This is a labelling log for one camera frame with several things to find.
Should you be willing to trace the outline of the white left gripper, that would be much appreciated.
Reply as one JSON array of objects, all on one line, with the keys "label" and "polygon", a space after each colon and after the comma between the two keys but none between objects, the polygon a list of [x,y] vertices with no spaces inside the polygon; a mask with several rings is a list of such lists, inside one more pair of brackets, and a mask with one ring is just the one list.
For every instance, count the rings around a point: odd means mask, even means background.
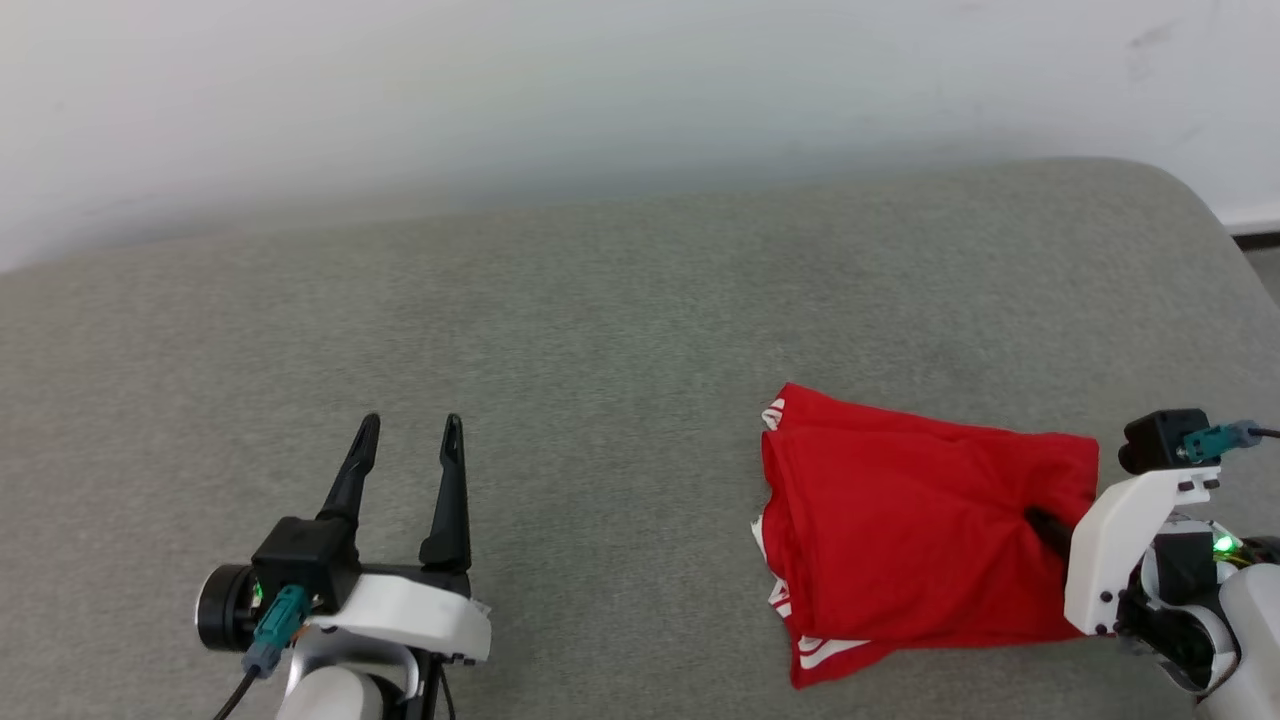
[{"label": "white left gripper", "polygon": [[[325,497],[319,520],[358,525],[365,482],[375,466],[381,419],[364,416]],[[445,419],[439,451],[442,478],[419,561],[425,571],[467,573],[472,564],[463,423]],[[210,573],[197,598],[197,634],[209,650],[244,652],[268,610],[248,565]],[[296,664],[411,664],[416,653],[447,664],[483,664],[492,651],[492,624],[479,602],[425,582],[410,566],[380,566],[357,580],[340,610],[315,612],[292,644]]]}]

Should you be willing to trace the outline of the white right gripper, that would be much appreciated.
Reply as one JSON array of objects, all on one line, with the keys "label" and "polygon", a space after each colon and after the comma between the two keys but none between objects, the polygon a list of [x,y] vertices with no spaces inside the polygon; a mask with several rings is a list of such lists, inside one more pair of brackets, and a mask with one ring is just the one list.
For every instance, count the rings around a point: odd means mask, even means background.
[{"label": "white right gripper", "polygon": [[1065,618],[1151,653],[1184,691],[1213,691],[1242,652],[1220,592],[1251,566],[1248,543],[1181,512],[1206,503],[1220,469],[1147,471],[1107,488],[1073,528],[1044,509],[1024,518],[1062,561]]}]

